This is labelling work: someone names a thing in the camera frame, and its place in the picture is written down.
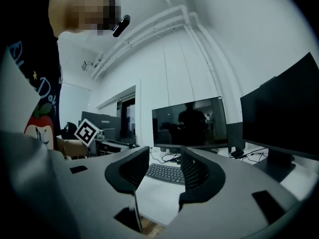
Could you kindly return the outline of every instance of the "keyboard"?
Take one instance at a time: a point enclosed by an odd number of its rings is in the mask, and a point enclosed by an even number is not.
[[[178,185],[185,185],[184,175],[180,167],[151,164],[146,173],[146,176],[160,181]]]

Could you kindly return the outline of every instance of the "wooden surface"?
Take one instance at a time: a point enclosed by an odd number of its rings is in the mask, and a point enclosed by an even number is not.
[[[142,234],[149,236],[150,238],[158,238],[165,229],[165,227],[151,222],[141,215],[140,221],[142,224]]]

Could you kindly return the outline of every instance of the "apple graphic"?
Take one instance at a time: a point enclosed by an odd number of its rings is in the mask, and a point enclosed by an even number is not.
[[[53,123],[48,114],[52,109],[52,104],[46,103],[40,109],[36,106],[31,118],[26,125],[24,133],[42,141],[48,149],[54,149]]]

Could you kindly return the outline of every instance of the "monitor screen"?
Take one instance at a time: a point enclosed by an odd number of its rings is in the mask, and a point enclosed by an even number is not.
[[[94,126],[104,130],[105,139],[121,141],[121,118],[105,114],[82,112],[82,121],[87,119]]]
[[[227,143],[221,97],[153,110],[154,145],[211,146]]]
[[[319,159],[319,69],[312,55],[241,98],[243,138]]]

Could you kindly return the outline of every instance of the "desk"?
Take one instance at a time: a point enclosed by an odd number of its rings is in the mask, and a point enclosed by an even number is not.
[[[257,147],[245,150],[245,154],[261,148],[262,147]],[[257,153],[262,152],[267,155],[268,150],[264,149],[257,151]],[[161,160],[160,157],[164,154],[165,153],[163,152],[152,152],[153,157],[159,160]],[[228,149],[219,149],[218,155],[229,157]],[[249,159],[258,161],[260,156],[260,154],[254,154],[253,156],[249,156]],[[247,158],[243,161],[252,165],[255,163]],[[150,155],[150,165],[152,163],[159,164],[160,162],[154,160]],[[164,165],[180,167],[180,165],[171,162]],[[318,179],[319,176],[316,173],[296,164],[295,169],[280,184],[301,201],[309,195]],[[162,182],[145,176],[136,191],[139,213],[155,223],[168,226],[178,215],[179,195],[183,192],[185,192],[184,186]]]

